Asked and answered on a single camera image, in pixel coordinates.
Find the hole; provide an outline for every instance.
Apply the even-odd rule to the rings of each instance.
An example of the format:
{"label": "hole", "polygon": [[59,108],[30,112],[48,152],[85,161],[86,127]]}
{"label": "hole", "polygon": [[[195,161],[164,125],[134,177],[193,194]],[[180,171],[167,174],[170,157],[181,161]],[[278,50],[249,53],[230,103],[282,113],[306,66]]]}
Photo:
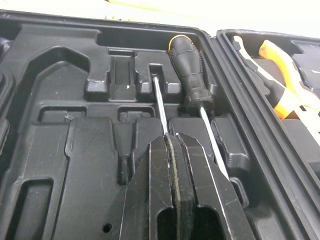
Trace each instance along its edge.
{"label": "hole", "polygon": [[112,225],[110,223],[107,223],[106,225],[103,226],[103,232],[106,234],[110,232],[111,229],[112,229]]}

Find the scratch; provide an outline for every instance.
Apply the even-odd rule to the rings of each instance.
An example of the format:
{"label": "scratch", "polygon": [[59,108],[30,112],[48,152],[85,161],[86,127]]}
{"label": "scratch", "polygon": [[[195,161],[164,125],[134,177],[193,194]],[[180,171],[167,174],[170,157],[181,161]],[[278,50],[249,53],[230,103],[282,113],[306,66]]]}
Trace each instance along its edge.
{"label": "scratch", "polygon": [[228,206],[229,204],[232,204],[232,203],[234,203],[234,202],[236,202],[236,201],[237,201],[237,199],[233,199],[232,201],[226,202],[225,205]]}
{"label": "scratch", "polygon": [[58,146],[56,146],[55,155],[58,154],[58,150],[59,150],[59,147],[60,147],[60,138],[61,138],[61,134],[59,134]]}

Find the screwdriver shaft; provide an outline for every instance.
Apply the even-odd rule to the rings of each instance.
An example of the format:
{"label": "screwdriver shaft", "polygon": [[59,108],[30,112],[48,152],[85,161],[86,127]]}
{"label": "screwdriver shaft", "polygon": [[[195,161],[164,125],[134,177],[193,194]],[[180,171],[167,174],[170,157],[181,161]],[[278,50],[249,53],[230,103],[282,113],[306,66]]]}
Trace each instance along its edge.
{"label": "screwdriver shaft", "polygon": [[160,90],[160,85],[159,85],[159,78],[154,77],[153,83],[154,83],[155,98],[156,98],[156,103],[158,106],[160,121],[161,121],[162,128],[163,128],[163,133],[164,133],[164,135],[167,135],[168,134],[167,118],[166,118],[166,113],[165,113],[164,101],[162,100],[162,95],[161,95],[161,90]]}
{"label": "screwdriver shaft", "polygon": [[213,154],[215,156],[215,162],[216,165],[218,166],[218,168],[220,169],[220,171],[223,173],[223,175],[229,179],[228,173],[227,173],[227,169],[224,163],[224,160],[222,159],[221,153],[219,151],[219,147],[218,144],[216,142],[216,139],[214,137],[214,134],[212,132],[211,126],[210,126],[210,122],[206,113],[206,110],[203,107],[200,107],[200,116],[204,121],[205,124],[205,128],[209,134],[209,138],[210,138],[210,142],[211,142],[211,146],[212,146],[212,150],[213,150]]}

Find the black screwdriver handle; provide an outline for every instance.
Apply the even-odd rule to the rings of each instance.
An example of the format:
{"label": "black screwdriver handle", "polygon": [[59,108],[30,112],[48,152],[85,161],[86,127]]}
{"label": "black screwdriver handle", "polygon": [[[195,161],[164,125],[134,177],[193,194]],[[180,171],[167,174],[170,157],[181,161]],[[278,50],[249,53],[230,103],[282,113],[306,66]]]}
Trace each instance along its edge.
{"label": "black screwdriver handle", "polygon": [[214,108],[214,98],[205,86],[201,57],[190,38],[185,35],[172,38],[169,56],[183,85],[187,108],[204,107],[211,111]]}

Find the tool case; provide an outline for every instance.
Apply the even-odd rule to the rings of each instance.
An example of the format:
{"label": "tool case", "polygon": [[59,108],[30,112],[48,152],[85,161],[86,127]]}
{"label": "tool case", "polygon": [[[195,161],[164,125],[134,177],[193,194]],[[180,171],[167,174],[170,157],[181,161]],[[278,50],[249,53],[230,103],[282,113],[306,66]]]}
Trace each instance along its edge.
{"label": "tool case", "polygon": [[[319,39],[19,12],[2,12],[0,29],[0,239],[181,239],[154,76],[191,169],[190,239],[320,238],[320,149],[298,120],[279,120],[230,42],[303,56]],[[201,55],[230,181],[183,107],[168,56],[179,34]]]}

